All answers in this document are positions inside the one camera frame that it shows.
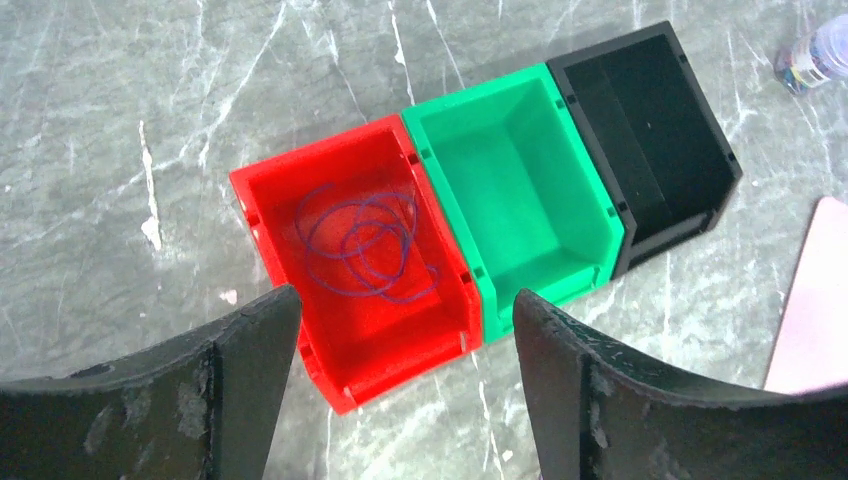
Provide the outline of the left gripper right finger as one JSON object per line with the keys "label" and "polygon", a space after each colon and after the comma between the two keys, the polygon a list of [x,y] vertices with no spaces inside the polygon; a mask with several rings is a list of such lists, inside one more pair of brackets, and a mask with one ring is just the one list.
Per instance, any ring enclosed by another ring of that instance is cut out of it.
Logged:
{"label": "left gripper right finger", "polygon": [[843,479],[847,390],[784,395],[642,353],[530,290],[515,345],[545,479]]}

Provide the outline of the green plastic bin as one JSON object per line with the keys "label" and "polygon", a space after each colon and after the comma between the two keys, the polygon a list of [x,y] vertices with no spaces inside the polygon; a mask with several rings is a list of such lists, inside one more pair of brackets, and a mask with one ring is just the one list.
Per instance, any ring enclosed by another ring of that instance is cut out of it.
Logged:
{"label": "green plastic bin", "polygon": [[561,306],[611,280],[625,229],[546,65],[401,118],[480,292],[486,342],[512,332],[523,289]]}

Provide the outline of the red plastic bin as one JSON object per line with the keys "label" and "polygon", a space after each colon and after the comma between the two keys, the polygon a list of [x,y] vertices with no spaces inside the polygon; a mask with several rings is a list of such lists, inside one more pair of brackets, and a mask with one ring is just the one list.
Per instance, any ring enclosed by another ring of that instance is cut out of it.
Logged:
{"label": "red plastic bin", "polygon": [[233,170],[297,348],[338,414],[478,349],[482,299],[399,115]]}

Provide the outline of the black plastic bin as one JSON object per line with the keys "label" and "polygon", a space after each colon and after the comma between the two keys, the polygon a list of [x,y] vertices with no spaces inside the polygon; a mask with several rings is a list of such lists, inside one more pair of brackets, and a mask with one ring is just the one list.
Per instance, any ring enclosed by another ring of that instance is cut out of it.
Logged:
{"label": "black plastic bin", "polygon": [[546,65],[625,228],[614,278],[716,227],[743,172],[670,21]]}

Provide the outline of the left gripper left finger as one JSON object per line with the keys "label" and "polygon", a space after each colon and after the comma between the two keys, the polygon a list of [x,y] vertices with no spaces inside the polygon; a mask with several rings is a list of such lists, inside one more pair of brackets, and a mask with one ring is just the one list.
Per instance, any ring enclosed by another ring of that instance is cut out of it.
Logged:
{"label": "left gripper left finger", "polygon": [[63,378],[1,385],[5,479],[259,479],[301,319],[285,285]]}

